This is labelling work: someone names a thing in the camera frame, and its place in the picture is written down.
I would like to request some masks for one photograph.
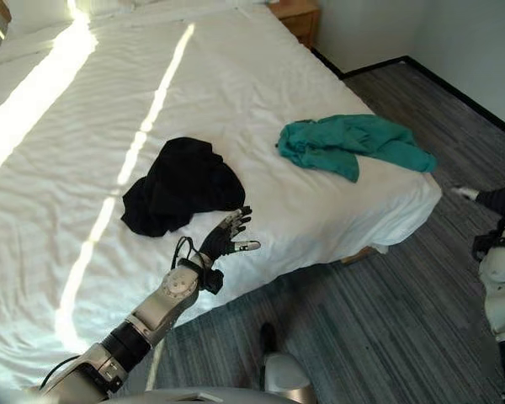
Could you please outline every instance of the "striped carpet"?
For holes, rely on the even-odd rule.
[[[446,190],[505,183],[505,134],[405,64],[349,78],[379,115],[439,160]],[[496,216],[445,192],[430,220],[389,254],[304,268],[173,330],[157,388],[258,388],[265,321],[299,358],[320,403],[499,403],[497,346],[470,257]],[[122,394],[142,391],[151,358]]]

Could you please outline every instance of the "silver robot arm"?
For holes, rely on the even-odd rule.
[[[245,230],[251,209],[244,207],[227,216],[205,239],[191,259],[180,259],[161,285],[140,303],[101,343],[95,343],[41,393],[64,404],[91,404],[108,399],[131,370],[160,343],[179,316],[195,303],[201,289],[217,293],[222,273],[211,269],[221,255],[260,248],[259,242],[232,242]]]

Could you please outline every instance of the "green cloth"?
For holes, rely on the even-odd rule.
[[[376,115],[334,115],[301,120],[280,133],[279,153],[295,165],[339,173],[357,182],[356,154],[421,173],[432,172],[436,159],[417,147],[412,132]]]

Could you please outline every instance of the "bed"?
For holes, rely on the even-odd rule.
[[[432,176],[359,157],[357,183],[277,153],[283,126],[371,114],[262,4],[167,0],[0,48],[0,383],[34,385],[101,340],[160,283],[177,240],[120,220],[121,195],[165,141],[213,144],[241,179],[261,249],[222,258],[218,295],[181,323],[313,263],[402,242],[441,191]]]

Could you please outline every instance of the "wooden nightstand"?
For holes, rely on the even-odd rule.
[[[320,17],[316,0],[280,0],[268,7],[301,44],[312,47]]]

